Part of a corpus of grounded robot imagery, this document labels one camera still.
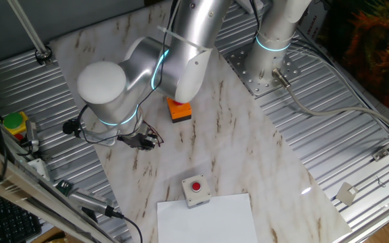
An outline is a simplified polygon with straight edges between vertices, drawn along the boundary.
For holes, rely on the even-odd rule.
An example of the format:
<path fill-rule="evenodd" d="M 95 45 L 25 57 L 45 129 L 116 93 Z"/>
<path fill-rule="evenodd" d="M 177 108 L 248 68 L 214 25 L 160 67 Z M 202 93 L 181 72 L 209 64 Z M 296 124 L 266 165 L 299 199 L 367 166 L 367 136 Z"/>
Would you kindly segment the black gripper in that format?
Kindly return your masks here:
<path fill-rule="evenodd" d="M 154 142 L 157 142 L 157 135 L 148 134 L 147 136 L 145 136 L 145 138 L 143 134 L 135 134 L 133 136 L 118 135 L 117 140 L 124 142 L 131 148 L 140 149 L 143 151 L 150 151 L 156 146 Z"/>

